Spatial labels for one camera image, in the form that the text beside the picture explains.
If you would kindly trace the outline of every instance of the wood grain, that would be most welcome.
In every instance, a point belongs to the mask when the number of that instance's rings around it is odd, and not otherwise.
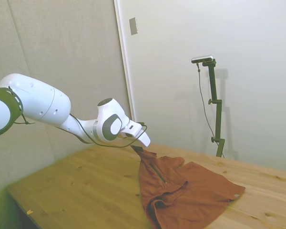
[[[208,229],[286,229],[286,172],[151,145],[158,156],[182,156],[230,181],[245,194]],[[140,158],[130,148],[93,146],[9,187],[41,229],[151,229],[140,200]]]

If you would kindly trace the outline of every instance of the wall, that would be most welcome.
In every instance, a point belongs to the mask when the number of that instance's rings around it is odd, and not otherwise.
[[[286,170],[286,0],[118,2],[135,112],[152,141],[216,154],[190,62],[213,54],[225,156]],[[207,68],[201,74],[215,128]]]
[[[130,115],[111,0],[0,0],[0,79],[21,73],[65,92],[80,119],[114,97]],[[5,187],[89,145],[54,127],[14,125],[0,136],[0,229],[19,229]]]

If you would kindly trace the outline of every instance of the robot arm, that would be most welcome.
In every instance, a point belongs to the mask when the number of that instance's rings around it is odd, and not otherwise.
[[[98,117],[93,120],[79,120],[70,111],[68,96],[44,82],[21,74],[10,74],[0,81],[0,135],[23,114],[69,132],[87,144],[103,145],[116,139],[125,143],[137,139],[135,146],[150,144],[142,125],[130,120],[112,98],[98,104]]]

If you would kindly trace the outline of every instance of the orange cloth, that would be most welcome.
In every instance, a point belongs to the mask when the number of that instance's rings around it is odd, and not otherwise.
[[[141,158],[144,211],[155,229],[202,229],[219,217],[245,187],[182,157],[161,157],[133,147]]]

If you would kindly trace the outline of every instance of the black cable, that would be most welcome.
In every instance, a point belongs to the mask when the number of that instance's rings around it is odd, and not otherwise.
[[[199,64],[198,64],[198,63],[196,63],[196,65],[197,65],[197,67],[198,67],[198,75],[199,75],[199,90],[200,90],[200,95],[201,95],[201,99],[202,99],[202,104],[204,105],[204,116],[205,116],[206,122],[208,123],[208,126],[209,126],[209,128],[210,128],[210,130],[211,130],[211,132],[212,132],[213,138],[215,138],[215,135],[214,135],[214,132],[213,132],[213,130],[212,130],[212,128],[211,128],[211,125],[210,125],[210,123],[209,123],[208,117],[206,116],[205,104],[204,104],[204,97],[203,97],[202,91],[201,91],[200,68],[199,68]]]
[[[129,143],[128,145],[125,145],[125,146],[107,146],[107,145],[101,145],[101,144],[96,143],[96,142],[89,136],[89,134],[87,134],[87,132],[85,131],[85,129],[84,129],[84,127],[82,126],[82,124],[80,123],[80,121],[79,121],[74,115],[72,115],[72,114],[70,114],[70,115],[77,121],[77,123],[80,125],[80,127],[82,128],[82,130],[84,131],[84,133],[87,135],[87,137],[88,137],[91,141],[93,141],[93,143],[95,143],[95,144],[98,145],[98,146],[111,147],[111,148],[125,148],[125,147],[128,147],[128,146],[130,146],[131,144],[133,144],[136,140],[138,140],[139,137],[141,137],[141,135],[144,134],[145,131],[147,130],[147,125],[144,125],[144,124],[143,124],[142,126],[145,127],[145,130],[143,131],[143,133],[141,133],[135,140],[133,140],[131,143]]]

